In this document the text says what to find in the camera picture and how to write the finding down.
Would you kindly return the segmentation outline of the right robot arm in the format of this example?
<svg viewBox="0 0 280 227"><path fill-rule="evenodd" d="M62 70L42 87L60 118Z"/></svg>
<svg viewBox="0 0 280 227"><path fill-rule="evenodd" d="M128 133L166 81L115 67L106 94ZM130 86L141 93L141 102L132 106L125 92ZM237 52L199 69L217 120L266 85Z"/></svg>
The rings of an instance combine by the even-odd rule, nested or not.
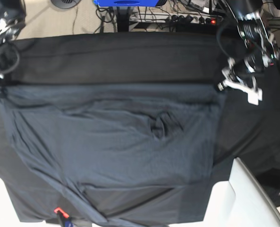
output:
<svg viewBox="0 0 280 227"><path fill-rule="evenodd" d="M0 87L2 80L20 63L20 52L13 41L25 27L23 0L0 0Z"/></svg>

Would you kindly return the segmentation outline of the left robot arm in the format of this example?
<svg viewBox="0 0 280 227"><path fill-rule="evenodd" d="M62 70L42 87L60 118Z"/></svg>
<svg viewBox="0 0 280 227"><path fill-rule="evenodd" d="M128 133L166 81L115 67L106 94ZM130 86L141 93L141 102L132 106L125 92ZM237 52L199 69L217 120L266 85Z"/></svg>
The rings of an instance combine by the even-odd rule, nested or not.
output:
<svg viewBox="0 0 280 227"><path fill-rule="evenodd" d="M217 87L220 91L227 87L240 90L247 94L248 103L259 105L263 91L258 87L255 75L263 73L280 58L275 36L262 20L261 0L226 0L224 3L247 53L242 59L228 58L227 66L222 69L224 80Z"/></svg>

